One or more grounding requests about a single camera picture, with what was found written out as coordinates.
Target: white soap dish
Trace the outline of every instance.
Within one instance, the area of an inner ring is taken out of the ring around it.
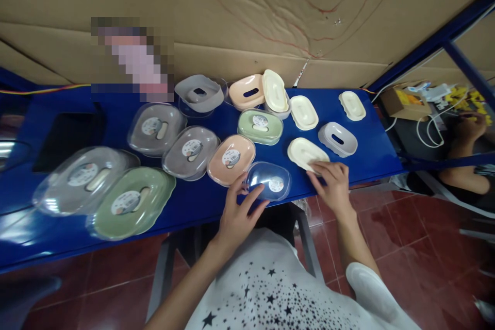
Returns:
[[[318,125],[318,114],[307,97],[303,95],[293,96],[290,99],[290,104],[292,106],[290,114],[299,129],[311,130]]]
[[[296,138],[290,142],[289,148],[287,149],[287,155],[292,162],[297,164],[297,166],[304,170],[312,171],[313,173],[315,173],[315,171],[309,164],[315,161],[330,161],[330,158],[324,150],[308,141],[306,138]]]
[[[356,137],[336,122],[329,122],[318,132],[318,139],[340,157],[354,155],[357,150]]]
[[[343,92],[339,95],[339,101],[347,117],[352,121],[362,120],[366,116],[365,107],[356,93],[352,91]]]

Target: transparent lid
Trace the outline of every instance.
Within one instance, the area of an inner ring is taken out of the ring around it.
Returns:
[[[37,187],[33,204],[42,212],[64,217],[91,213],[103,194],[139,159],[108,147],[89,147],[64,161]]]
[[[161,170],[129,169],[86,219],[93,237],[118,241],[150,229],[167,203],[175,178]]]
[[[284,124],[282,120],[269,112],[247,109],[241,113],[237,128],[240,134],[253,140],[260,138],[277,141],[282,135]]]
[[[254,143],[241,135],[225,139],[208,163],[208,175],[228,187],[245,172],[256,156]]]
[[[143,155],[161,157],[172,147],[187,119],[168,103],[148,103],[134,116],[127,135],[129,146]]]
[[[202,126],[187,127],[164,155],[163,169],[177,178],[197,180],[205,174],[219,144],[220,140],[211,130]]]
[[[255,162],[250,166],[244,182],[249,192],[260,184],[265,185],[258,199],[270,201],[285,199],[292,185],[290,173],[285,168],[264,161]]]

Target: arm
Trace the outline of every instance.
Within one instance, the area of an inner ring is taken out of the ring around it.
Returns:
[[[250,207],[264,188],[260,185],[247,195],[241,205],[237,204],[237,195],[247,193],[242,188],[246,175],[244,173],[237,178],[227,192],[217,235],[186,277],[158,307],[145,330],[184,329],[211,282],[253,230],[268,201],[263,201],[248,216]]]
[[[465,118],[465,115],[476,117],[476,121]],[[460,158],[473,155],[474,143],[486,131],[485,116],[477,112],[463,112],[462,122],[456,127],[457,137],[452,143],[448,158]],[[450,168],[438,173],[442,182],[449,186],[464,189],[478,194],[485,194],[490,190],[490,181],[474,173],[474,166]]]
[[[318,195],[335,213],[337,238],[344,270],[350,263],[358,262],[371,268],[380,276],[375,259],[359,228],[357,213],[349,201],[349,168],[339,162],[321,161],[315,162],[311,167],[321,174],[327,184],[323,186],[313,172],[307,172]]]

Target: plastic packaging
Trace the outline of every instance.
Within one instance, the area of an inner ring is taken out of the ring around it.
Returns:
[[[292,162],[295,162],[304,170],[316,173],[309,164],[315,161],[330,161],[324,150],[306,138],[296,138],[290,142],[287,155]]]
[[[356,137],[336,122],[329,122],[318,131],[318,139],[340,157],[354,155],[357,150]]]
[[[53,217],[92,213],[105,192],[139,158],[108,147],[89,147],[64,161],[36,188],[32,203]]]
[[[215,154],[220,140],[214,132],[202,126],[187,127],[162,159],[163,169],[176,178],[198,180]]]
[[[244,183],[247,184],[249,192],[258,185],[264,184],[265,188],[258,199],[269,201],[285,199],[292,185],[291,176],[286,169],[264,161],[255,162],[249,167]]]
[[[301,130],[311,130],[318,125],[318,115],[311,101],[303,96],[296,95],[290,99],[291,115],[295,125]]]
[[[278,143],[283,130],[284,124],[277,116],[257,109],[247,109],[241,113],[237,125],[238,134],[267,145]]]
[[[143,155],[161,157],[186,127],[187,119],[168,103],[148,103],[134,116],[127,134],[129,146]]]
[[[208,163],[208,175],[228,187],[245,172],[256,156],[254,143],[241,135],[225,139]]]
[[[220,85],[204,75],[190,76],[175,86],[175,92],[194,111],[205,113],[223,103]]]
[[[229,97],[239,111],[254,108],[265,102],[261,75],[251,75],[233,83],[229,89]]]
[[[356,93],[352,91],[343,92],[339,95],[339,101],[347,117],[352,121],[359,121],[365,118],[365,107]]]
[[[93,237],[119,241],[146,232],[167,203],[175,178],[161,170],[139,167],[127,170],[86,218]]]
[[[287,102],[289,103],[289,109],[287,111],[276,112],[276,111],[272,110],[266,102],[263,104],[265,111],[274,114],[275,116],[277,116],[281,120],[285,120],[286,118],[289,117],[290,111],[292,110],[292,104],[290,103],[290,99],[289,99],[289,95],[287,94],[287,91],[285,92],[285,98],[287,99]]]
[[[282,78],[272,70],[265,70],[262,80],[268,106],[275,112],[286,112],[289,109],[289,101]]]

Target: cardboard box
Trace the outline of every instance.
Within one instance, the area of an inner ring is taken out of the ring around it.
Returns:
[[[380,96],[389,116],[418,121],[432,114],[428,103],[420,94],[411,94],[400,89],[390,89]]]

